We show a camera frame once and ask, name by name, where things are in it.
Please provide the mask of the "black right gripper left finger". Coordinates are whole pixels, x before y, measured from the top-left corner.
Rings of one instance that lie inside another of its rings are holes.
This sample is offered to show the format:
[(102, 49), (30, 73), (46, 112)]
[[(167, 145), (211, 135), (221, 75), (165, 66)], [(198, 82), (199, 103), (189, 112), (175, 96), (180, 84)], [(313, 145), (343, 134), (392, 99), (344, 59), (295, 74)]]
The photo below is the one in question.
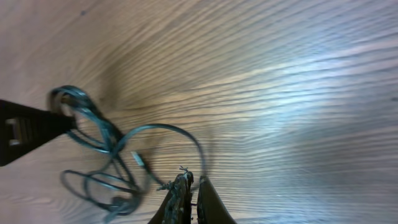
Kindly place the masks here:
[(182, 169), (174, 181), (159, 187), (157, 191), (166, 190), (167, 195), (149, 224), (191, 224), (193, 182), (192, 172)]

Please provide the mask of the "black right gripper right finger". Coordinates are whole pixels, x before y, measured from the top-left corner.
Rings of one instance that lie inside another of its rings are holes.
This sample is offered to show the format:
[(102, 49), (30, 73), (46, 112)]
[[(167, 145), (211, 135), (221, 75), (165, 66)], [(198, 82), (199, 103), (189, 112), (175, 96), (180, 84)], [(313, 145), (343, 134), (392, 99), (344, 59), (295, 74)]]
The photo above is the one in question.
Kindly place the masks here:
[(197, 215), (199, 224), (236, 224), (210, 179), (205, 175), (200, 177)]

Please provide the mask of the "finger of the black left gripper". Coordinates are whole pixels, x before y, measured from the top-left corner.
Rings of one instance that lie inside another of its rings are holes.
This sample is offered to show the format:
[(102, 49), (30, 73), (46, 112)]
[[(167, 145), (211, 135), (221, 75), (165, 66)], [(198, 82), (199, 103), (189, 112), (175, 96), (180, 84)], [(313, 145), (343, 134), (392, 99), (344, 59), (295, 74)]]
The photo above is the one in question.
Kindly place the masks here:
[(1, 100), (1, 166), (75, 127), (69, 116)]

